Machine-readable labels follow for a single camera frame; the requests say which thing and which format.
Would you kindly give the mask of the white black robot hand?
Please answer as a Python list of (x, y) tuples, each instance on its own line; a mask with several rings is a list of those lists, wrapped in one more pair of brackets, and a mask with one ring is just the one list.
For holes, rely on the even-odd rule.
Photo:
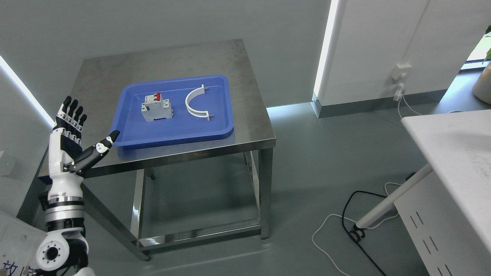
[[(65, 129), (70, 135), (81, 139), (86, 114), (84, 108), (78, 106), (78, 100), (67, 96), (56, 115), (56, 129), (49, 137), (48, 168), (49, 177), (53, 183), (82, 183), (84, 174), (103, 159), (112, 148), (120, 134), (119, 130), (112, 131), (109, 136), (95, 145), (82, 151), (82, 148), (71, 138), (65, 136)], [(71, 171), (65, 171), (64, 166), (71, 164)]]

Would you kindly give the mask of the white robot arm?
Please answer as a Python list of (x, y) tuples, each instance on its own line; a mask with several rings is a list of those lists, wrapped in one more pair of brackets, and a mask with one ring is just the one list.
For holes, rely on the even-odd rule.
[(47, 233), (35, 253), (38, 269), (34, 276), (65, 275), (70, 268), (76, 276), (95, 275), (88, 267), (81, 183), (86, 171), (109, 153), (120, 132), (115, 130), (95, 145), (82, 149), (81, 133), (87, 119), (83, 111), (76, 99), (67, 96), (49, 137), (51, 188), (43, 207)]

